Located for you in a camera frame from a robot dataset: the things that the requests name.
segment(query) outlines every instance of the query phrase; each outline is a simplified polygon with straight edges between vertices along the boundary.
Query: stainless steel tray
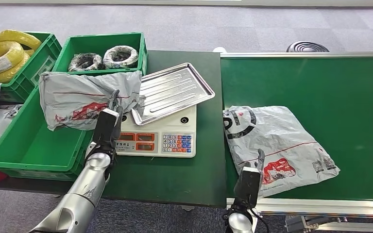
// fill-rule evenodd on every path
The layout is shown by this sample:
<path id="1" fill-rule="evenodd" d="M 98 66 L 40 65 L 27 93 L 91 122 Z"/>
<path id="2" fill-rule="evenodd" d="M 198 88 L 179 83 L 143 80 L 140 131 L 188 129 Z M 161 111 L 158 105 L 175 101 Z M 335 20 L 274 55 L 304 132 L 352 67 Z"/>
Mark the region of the stainless steel tray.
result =
<path id="1" fill-rule="evenodd" d="M 190 63 L 142 77 L 140 104 L 132 109 L 137 125 L 145 125 L 209 100 L 215 92 Z"/>

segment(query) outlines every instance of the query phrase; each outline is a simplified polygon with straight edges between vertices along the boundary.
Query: green bin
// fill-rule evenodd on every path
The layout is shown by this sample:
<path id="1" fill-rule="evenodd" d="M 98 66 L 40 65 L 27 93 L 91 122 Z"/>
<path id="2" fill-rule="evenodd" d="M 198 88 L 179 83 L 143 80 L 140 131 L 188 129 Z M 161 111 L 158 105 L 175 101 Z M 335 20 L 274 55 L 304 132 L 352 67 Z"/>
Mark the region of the green bin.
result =
<path id="1" fill-rule="evenodd" d="M 138 51 L 138 63 L 134 68 L 121 69 L 104 69 L 89 71 L 68 72 L 68 66 L 75 54 L 93 52 L 100 55 L 103 59 L 106 51 L 118 45 L 127 45 Z M 145 75 L 147 71 L 148 51 L 145 45 L 143 33 L 122 33 L 110 35 L 77 35 L 69 37 L 64 44 L 61 54 L 59 55 L 53 67 L 53 71 L 67 72 L 68 74 L 85 74 L 98 76 L 117 72 L 134 72 L 142 71 Z"/>
<path id="2" fill-rule="evenodd" d="M 73 181 L 84 167 L 93 131 L 50 131 L 38 86 L 0 138 L 0 171 L 10 177 Z"/>
<path id="3" fill-rule="evenodd" d="M 38 84 L 39 75 L 52 69 L 61 52 L 61 45 L 54 34 L 26 33 L 38 38 L 42 44 L 10 82 L 2 84 L 0 90 L 0 100 L 2 101 L 23 103 Z"/>

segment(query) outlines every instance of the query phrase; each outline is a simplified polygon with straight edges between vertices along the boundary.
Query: yellow wire coil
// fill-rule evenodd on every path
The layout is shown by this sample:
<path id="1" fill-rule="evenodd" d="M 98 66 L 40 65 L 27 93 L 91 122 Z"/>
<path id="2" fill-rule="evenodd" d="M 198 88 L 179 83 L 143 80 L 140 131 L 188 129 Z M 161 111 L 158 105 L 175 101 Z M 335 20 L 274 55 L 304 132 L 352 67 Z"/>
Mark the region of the yellow wire coil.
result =
<path id="1" fill-rule="evenodd" d="M 22 46 L 14 41 L 0 42 L 0 73 L 16 66 L 23 59 Z"/>
<path id="2" fill-rule="evenodd" d="M 32 57 L 32 55 L 35 53 L 35 50 L 25 50 L 25 53 Z"/>
<path id="3" fill-rule="evenodd" d="M 0 42 L 2 41 L 16 41 L 22 45 L 28 46 L 35 51 L 42 44 L 42 42 L 35 36 L 15 30 L 5 30 L 0 32 Z"/>
<path id="4" fill-rule="evenodd" d="M 22 68 L 22 66 L 27 62 L 28 59 L 29 55 L 24 53 L 22 61 L 20 61 L 13 68 L 0 73 L 0 83 L 8 83 L 15 76 L 15 74 Z"/>

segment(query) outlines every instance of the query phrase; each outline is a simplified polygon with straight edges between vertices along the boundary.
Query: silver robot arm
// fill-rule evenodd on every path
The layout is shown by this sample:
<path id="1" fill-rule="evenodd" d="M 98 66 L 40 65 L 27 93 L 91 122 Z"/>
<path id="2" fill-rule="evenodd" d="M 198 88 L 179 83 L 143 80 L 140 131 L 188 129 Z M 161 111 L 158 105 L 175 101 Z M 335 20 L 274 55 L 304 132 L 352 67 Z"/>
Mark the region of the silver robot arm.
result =
<path id="1" fill-rule="evenodd" d="M 227 226 L 226 233 L 254 233 L 258 222 L 258 212 L 255 209 L 258 192 L 263 179 L 265 153 L 258 149 L 258 162 L 255 167 L 247 163 L 238 177 L 234 187 L 236 198 L 224 214 Z"/>
<path id="2" fill-rule="evenodd" d="M 56 208 L 29 233 L 85 233 L 115 159 L 115 143 L 120 135 L 122 108 L 104 109 L 87 148 L 85 167 Z"/>

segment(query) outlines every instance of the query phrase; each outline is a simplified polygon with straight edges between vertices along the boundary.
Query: electronic weighing scale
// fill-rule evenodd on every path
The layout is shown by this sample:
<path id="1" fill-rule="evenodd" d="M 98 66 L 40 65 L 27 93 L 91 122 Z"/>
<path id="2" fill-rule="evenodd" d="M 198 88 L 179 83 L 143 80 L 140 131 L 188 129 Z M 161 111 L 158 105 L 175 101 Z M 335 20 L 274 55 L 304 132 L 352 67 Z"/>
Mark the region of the electronic weighing scale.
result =
<path id="1" fill-rule="evenodd" d="M 126 114 L 117 142 L 118 155 L 179 157 L 195 156 L 197 107 L 193 105 L 146 125 L 135 124 Z"/>
<path id="2" fill-rule="evenodd" d="M 195 156 L 196 104 L 214 91 L 190 63 L 142 77 L 140 101 L 121 124 L 117 154 L 133 156 Z"/>

